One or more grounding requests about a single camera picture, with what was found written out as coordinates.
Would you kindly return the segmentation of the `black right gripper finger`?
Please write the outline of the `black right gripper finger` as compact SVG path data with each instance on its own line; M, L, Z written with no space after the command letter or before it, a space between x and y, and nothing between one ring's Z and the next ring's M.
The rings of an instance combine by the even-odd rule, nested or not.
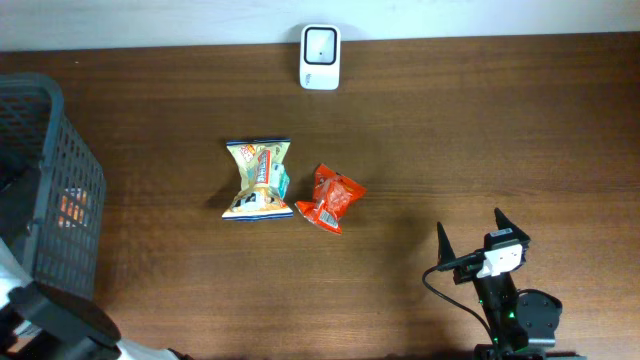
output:
M507 218L507 216L499 209L494 209L494 215L496 220L496 225L499 230L511 229L512 234L516 239L520 241L523 245L528 245L531 241L531 238L521 230L517 225L515 225L511 220Z
M441 222L437 223L437 239L438 239L438 264L448 265L456 260L456 255L448 239L444 226Z

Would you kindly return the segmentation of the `red snack bag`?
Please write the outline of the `red snack bag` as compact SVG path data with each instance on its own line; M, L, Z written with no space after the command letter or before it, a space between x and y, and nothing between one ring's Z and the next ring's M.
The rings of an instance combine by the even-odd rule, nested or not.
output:
M311 201L297 201L295 206L310 223L334 234L341 235L340 219L349 206L362 198L367 189L325 164L314 173L314 189Z

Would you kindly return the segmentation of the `yellow snack bag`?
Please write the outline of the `yellow snack bag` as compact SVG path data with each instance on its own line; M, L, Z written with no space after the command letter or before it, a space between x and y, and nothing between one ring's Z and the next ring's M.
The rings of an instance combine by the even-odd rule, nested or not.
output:
M293 210L284 201L290 183L284 158L290 143L288 138L226 142L238 167L241 185L222 214L223 220L255 222L293 216Z

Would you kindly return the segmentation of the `orange small carton box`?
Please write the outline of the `orange small carton box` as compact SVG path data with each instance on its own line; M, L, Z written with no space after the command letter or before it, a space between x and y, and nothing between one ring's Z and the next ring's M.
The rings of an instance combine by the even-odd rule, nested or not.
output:
M58 216L58 226L72 228L88 227L90 223L91 198L82 188L67 188L59 202L61 215Z

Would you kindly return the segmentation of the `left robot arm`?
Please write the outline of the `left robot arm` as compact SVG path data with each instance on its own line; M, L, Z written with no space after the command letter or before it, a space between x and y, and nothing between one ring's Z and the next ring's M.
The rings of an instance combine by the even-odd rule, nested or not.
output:
M11 360L192 360L124 339L93 302L33 280L1 246L1 357Z

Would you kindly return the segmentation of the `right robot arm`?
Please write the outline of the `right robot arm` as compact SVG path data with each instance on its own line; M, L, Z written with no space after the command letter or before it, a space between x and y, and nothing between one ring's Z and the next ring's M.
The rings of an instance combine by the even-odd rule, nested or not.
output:
M531 238L500 209L494 210L497 229L484 236L483 247L456 256L442 223L437 224L438 262L422 275L423 285L439 298L471 314L490 342L475 346L474 359L579 359L576 353L552 353L562 302L541 290L519 289L511 273L526 263ZM435 289L427 281L433 272L452 272L457 285L471 283L484 312L474 310Z

